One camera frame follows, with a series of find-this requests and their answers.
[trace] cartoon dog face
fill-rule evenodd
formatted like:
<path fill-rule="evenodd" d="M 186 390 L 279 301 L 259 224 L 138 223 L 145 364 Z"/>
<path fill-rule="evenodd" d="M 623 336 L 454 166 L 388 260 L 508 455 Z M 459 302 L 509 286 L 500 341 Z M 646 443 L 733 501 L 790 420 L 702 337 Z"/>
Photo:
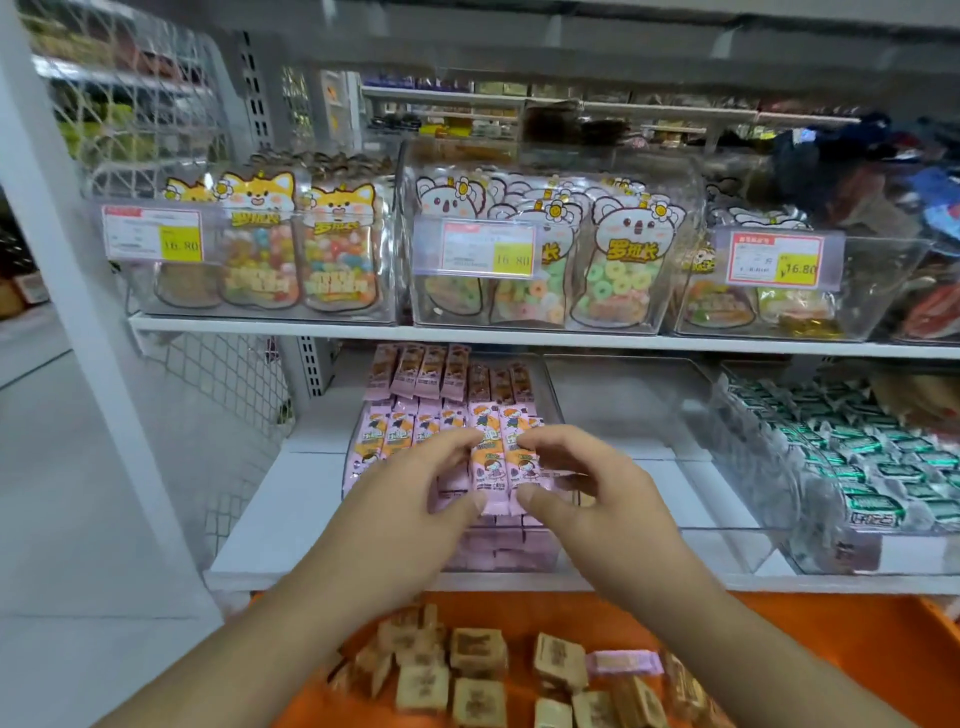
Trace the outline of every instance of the cartoon dog face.
<path fill-rule="evenodd" d="M 307 207 L 321 222 L 359 222 L 362 225 L 373 223 L 373 201 L 376 190 L 372 184 L 361 184 L 348 190 L 344 185 L 326 190 L 311 187 L 304 196 Z"/>
<path fill-rule="evenodd" d="M 206 188 L 203 181 L 190 186 L 176 177 L 168 177 L 163 187 L 163 199 L 175 200 L 180 203 L 212 203 L 216 201 L 213 193 Z"/>
<path fill-rule="evenodd" d="M 666 254 L 685 215 L 682 208 L 663 201 L 627 207 L 613 197 L 602 197 L 593 206 L 597 247 L 607 260 L 656 260 Z"/>
<path fill-rule="evenodd" d="M 417 196 L 424 215 L 475 219 L 486 207 L 487 192 L 480 182 L 466 177 L 417 180 Z"/>
<path fill-rule="evenodd" d="M 227 208 L 263 212 L 294 211 L 294 176 L 281 172 L 271 179 L 254 176 L 247 181 L 227 172 L 213 187 L 214 196 Z"/>

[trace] store aisle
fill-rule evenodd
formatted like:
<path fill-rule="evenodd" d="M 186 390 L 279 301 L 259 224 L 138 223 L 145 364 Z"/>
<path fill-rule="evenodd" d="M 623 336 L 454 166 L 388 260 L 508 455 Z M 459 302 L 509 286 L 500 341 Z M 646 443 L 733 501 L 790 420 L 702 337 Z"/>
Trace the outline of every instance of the store aisle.
<path fill-rule="evenodd" d="M 0 389 L 0 725 L 84 728 L 216 627 L 69 353 Z"/>

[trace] gummy candy bag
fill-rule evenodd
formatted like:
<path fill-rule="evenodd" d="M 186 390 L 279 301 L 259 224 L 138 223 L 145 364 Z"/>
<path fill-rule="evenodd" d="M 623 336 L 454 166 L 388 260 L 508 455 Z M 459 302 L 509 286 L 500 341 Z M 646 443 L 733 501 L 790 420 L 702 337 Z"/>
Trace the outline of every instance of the gummy candy bag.
<path fill-rule="evenodd" d="M 221 238 L 221 293 L 236 305 L 286 308 L 300 299 L 293 217 L 308 180 L 301 168 L 226 171 L 213 195 L 229 213 Z"/>

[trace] yellow price label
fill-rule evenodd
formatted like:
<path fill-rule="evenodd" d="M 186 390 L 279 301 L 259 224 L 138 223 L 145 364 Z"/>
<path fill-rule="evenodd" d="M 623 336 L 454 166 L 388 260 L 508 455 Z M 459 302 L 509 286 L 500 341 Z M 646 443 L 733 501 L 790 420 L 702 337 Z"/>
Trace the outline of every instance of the yellow price label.
<path fill-rule="evenodd" d="M 533 243 L 493 243 L 493 272 L 503 276 L 533 276 Z"/>
<path fill-rule="evenodd" d="M 164 260 L 180 263 L 199 263 L 204 259 L 200 243 L 200 228 L 160 226 L 160 254 Z"/>
<path fill-rule="evenodd" d="M 816 254 L 781 253 L 774 283 L 810 286 L 817 284 L 820 257 Z"/>

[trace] price tag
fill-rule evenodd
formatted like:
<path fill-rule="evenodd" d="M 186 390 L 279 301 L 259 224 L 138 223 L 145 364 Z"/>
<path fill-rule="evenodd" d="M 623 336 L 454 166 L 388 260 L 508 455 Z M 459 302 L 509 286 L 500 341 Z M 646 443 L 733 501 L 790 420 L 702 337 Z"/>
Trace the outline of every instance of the price tag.
<path fill-rule="evenodd" d="M 438 273 L 531 279 L 537 231 L 524 223 L 444 220 Z"/>
<path fill-rule="evenodd" d="M 816 288 L 824 240 L 823 235 L 806 232 L 734 232 L 727 283 Z"/>
<path fill-rule="evenodd" d="M 103 221 L 104 245 L 111 260 L 204 260 L 203 229 L 196 210 L 105 205 Z"/>

